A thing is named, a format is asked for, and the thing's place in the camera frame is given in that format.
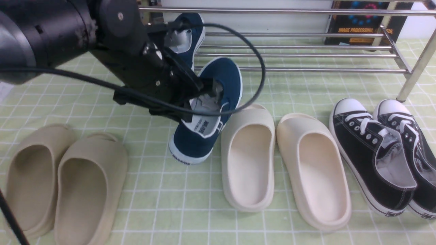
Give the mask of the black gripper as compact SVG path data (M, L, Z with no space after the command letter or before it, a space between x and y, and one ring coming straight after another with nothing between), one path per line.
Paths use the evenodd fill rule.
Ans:
M114 89L113 100L119 105L146 108L152 116L162 116L180 124L191 122L189 101L202 95L222 99L224 88L216 79L199 78L187 64L167 47L150 40L139 46L101 42L90 50L123 86Z

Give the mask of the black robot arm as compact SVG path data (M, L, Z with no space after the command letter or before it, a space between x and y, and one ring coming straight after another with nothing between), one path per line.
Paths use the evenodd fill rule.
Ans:
M1 81L22 85L90 52L123 83L118 104L153 116L192 121L195 99L219 105L224 88L200 78L170 49L176 34L203 28L188 20L143 24L135 0L2 0Z

